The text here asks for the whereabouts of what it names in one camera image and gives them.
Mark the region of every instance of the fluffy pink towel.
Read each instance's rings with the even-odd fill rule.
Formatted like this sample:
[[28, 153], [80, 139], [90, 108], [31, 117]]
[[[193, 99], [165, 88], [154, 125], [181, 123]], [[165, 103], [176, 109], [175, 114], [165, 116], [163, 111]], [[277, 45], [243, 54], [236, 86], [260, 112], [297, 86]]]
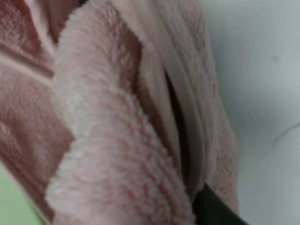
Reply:
[[[1, 160], [45, 220], [53, 216], [45, 188], [72, 135], [46, 195], [55, 224], [193, 224], [188, 196], [204, 180], [237, 211], [237, 147], [199, 2], [89, 0], [57, 49], [78, 4], [49, 2], [0, 7]], [[52, 86], [72, 135], [46, 87], [21, 72]]]

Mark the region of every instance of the pink fleece fabric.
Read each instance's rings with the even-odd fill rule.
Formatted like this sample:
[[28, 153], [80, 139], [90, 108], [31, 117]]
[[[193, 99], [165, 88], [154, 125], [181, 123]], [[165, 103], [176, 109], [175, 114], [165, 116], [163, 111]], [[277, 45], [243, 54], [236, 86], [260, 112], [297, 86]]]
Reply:
[[[130, 1], [89, 0], [66, 24], [79, 2], [63, 2], [0, 3], [0, 48], [55, 74], [50, 101], [0, 61], [2, 165], [48, 223], [55, 211], [56, 225], [194, 224], [164, 66]], [[201, 6], [152, 2], [193, 84], [209, 153], [202, 173], [238, 212], [237, 146]]]

